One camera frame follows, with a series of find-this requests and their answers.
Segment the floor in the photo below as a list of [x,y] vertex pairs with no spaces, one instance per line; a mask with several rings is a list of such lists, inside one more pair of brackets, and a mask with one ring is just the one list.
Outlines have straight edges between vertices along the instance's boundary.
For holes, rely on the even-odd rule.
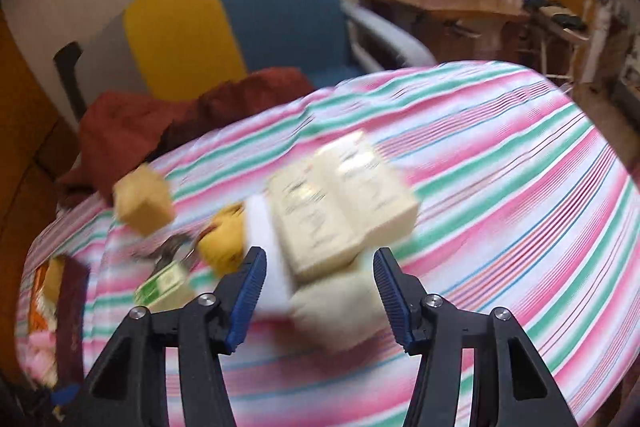
[[588,84],[575,86],[573,98],[631,172],[640,160],[640,132],[604,93],[593,92]]

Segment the striped bedsheet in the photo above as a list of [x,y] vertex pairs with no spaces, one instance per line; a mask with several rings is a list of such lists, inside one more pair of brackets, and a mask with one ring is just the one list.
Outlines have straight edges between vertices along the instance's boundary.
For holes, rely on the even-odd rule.
[[[133,253],[200,227],[262,190],[276,169],[365,129],[422,202],[413,235],[391,245],[404,270],[456,306],[511,309],[583,424],[640,349],[640,196],[591,121],[543,77],[503,62],[455,62],[370,74],[321,89],[163,156],[177,209],[141,241],[97,196],[34,241],[16,338],[25,366],[33,269],[67,252],[90,266],[83,353],[88,371],[149,274]],[[191,284],[215,279],[199,264]],[[417,374],[390,330],[325,352],[286,324],[254,321],[223,371],[240,427],[401,426]],[[172,425],[183,425],[177,354],[167,356]],[[466,425],[471,356],[457,425]]]

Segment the wooden desk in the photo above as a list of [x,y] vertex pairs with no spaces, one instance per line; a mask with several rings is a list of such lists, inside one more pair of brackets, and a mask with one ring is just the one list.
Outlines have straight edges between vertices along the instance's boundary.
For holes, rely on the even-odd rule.
[[458,19],[500,18],[502,22],[526,22],[529,14],[522,8],[499,0],[374,0],[401,4],[428,12],[440,21]]
[[[417,13],[411,33],[427,46],[439,62],[454,60],[518,60],[520,25],[529,20],[522,8],[499,0],[370,0],[372,8],[383,17],[398,23],[394,7]],[[468,31],[465,23],[482,21],[482,33],[497,32],[502,47],[486,51],[482,35]],[[492,41],[491,36],[485,42]]]

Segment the wooden door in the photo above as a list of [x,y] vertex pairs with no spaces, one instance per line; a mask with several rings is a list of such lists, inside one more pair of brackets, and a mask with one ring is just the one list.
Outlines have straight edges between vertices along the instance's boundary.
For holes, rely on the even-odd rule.
[[[0,371],[12,381],[20,380],[14,324],[24,260],[55,218],[52,177],[77,153],[73,133],[40,89],[0,11]],[[52,168],[43,168],[41,157]]]

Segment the dark red cloth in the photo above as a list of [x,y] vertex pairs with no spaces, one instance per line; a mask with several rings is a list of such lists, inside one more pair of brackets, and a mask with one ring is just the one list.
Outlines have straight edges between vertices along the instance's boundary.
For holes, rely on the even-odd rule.
[[84,381],[82,370],[82,318],[89,284],[89,269],[73,257],[63,254],[65,267],[56,307],[57,389]]
[[71,208],[98,190],[111,204],[115,182],[143,161],[313,90],[297,68],[268,68],[189,102],[105,92],[80,121],[81,164],[58,179],[58,200]]

